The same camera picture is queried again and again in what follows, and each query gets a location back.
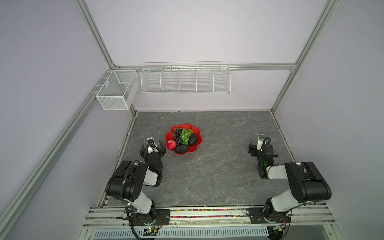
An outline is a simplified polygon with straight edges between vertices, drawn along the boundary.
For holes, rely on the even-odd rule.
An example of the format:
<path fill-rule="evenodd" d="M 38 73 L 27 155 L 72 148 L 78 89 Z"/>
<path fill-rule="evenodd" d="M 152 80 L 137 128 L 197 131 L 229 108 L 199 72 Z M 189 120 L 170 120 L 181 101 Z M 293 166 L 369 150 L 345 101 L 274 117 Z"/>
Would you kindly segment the green grape bunch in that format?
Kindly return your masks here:
<path fill-rule="evenodd" d="M 185 145 L 188 145 L 189 137 L 194 133 L 192 129 L 182 129 L 183 133 L 181 135 L 182 139 L 184 140 Z"/>

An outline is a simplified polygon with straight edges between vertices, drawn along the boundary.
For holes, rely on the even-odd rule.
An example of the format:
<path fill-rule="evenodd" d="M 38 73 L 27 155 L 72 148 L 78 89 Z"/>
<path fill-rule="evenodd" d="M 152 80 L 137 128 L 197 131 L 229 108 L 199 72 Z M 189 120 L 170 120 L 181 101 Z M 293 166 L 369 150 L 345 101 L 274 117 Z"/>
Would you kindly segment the dark avocado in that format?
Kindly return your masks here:
<path fill-rule="evenodd" d="M 188 150 L 189 150 L 189 145 L 185 145 L 185 144 L 178 145 L 174 148 L 174 152 L 178 155 L 183 155 L 187 153 Z"/>
<path fill-rule="evenodd" d="M 190 137 L 189 137 L 189 141 L 188 141 L 188 145 L 191 147 L 191 146 L 194 146 L 197 144 L 197 142 L 199 141 L 199 136 L 197 134 L 192 134 Z"/>

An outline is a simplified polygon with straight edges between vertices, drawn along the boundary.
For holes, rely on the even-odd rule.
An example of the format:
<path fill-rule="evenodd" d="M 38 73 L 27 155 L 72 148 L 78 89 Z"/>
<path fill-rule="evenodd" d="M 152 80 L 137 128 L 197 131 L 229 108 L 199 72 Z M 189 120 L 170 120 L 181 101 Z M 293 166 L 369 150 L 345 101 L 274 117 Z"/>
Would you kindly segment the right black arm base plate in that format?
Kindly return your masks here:
<path fill-rule="evenodd" d="M 264 207 L 248 208 L 246 215 L 252 224 L 288 224 L 291 222 L 290 212 L 275 212 Z"/>

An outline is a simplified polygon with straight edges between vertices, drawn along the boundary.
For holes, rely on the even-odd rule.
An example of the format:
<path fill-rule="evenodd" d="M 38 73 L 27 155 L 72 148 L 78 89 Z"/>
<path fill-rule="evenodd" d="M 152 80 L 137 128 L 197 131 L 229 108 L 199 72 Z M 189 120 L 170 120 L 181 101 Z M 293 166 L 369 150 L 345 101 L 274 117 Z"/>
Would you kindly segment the red flower-shaped fruit bowl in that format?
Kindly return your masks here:
<path fill-rule="evenodd" d="M 193 153 L 203 142 L 201 130 L 191 124 L 173 126 L 165 138 L 166 148 L 177 155 Z"/>

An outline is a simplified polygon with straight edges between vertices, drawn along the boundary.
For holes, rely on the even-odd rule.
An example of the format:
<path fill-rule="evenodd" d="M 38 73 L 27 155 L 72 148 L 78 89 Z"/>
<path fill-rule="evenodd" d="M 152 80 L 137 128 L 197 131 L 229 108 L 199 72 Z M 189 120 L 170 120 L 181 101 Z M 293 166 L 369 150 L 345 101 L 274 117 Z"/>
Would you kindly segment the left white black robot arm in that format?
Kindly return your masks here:
<path fill-rule="evenodd" d="M 106 195 L 120 201 L 128 217 L 139 223 L 148 225 L 156 221 L 156 205 L 142 188 L 160 185 L 164 171 L 162 158 L 166 152 L 163 142 L 157 144 L 148 138 L 147 145 L 140 150 L 142 160 L 122 161 L 106 184 Z"/>

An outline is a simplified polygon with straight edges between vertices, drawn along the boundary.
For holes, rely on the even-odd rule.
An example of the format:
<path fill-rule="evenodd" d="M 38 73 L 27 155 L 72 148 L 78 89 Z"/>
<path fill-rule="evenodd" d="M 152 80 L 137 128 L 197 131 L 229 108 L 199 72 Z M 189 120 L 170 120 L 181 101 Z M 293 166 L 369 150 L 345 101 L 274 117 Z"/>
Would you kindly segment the red apple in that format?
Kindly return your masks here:
<path fill-rule="evenodd" d="M 169 150 L 174 150 L 178 144 L 174 140 L 170 140 L 167 142 L 166 146 Z"/>

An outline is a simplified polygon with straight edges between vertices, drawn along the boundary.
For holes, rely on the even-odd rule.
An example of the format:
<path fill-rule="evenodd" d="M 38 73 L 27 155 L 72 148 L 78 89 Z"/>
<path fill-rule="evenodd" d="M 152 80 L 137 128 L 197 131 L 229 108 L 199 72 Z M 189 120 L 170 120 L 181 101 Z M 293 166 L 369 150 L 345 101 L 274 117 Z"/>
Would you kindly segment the dark purple grape bunch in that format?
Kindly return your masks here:
<path fill-rule="evenodd" d="M 173 131 L 174 141 L 176 142 L 177 146 L 182 145 L 184 143 L 184 140 L 181 137 L 182 133 L 182 129 L 176 129 Z"/>

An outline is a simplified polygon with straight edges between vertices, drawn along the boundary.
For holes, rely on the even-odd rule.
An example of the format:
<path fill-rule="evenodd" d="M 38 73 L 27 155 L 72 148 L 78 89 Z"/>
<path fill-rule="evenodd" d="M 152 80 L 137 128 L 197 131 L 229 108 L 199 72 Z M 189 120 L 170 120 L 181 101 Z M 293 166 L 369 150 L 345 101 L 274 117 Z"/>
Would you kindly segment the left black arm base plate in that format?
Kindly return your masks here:
<path fill-rule="evenodd" d="M 132 214 L 130 221 L 133 226 L 167 226 L 170 224 L 171 210 L 170 209 L 156 209 L 149 214 Z"/>

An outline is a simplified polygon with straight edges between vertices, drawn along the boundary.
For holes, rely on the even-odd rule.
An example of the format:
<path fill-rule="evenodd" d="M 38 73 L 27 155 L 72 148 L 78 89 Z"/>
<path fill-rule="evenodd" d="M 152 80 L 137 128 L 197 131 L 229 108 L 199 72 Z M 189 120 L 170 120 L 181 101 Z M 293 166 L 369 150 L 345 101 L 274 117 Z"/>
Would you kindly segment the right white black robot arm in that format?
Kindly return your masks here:
<path fill-rule="evenodd" d="M 259 135 L 257 144 L 249 144 L 249 154 L 257 158 L 257 170 L 262 180 L 287 180 L 289 189 L 278 196 L 268 198 L 263 210 L 251 216 L 259 216 L 268 223 L 288 219 L 288 213 L 300 206 L 329 200 L 332 191 L 313 162 L 289 162 L 274 164 L 279 154 L 271 145 L 271 138 Z"/>

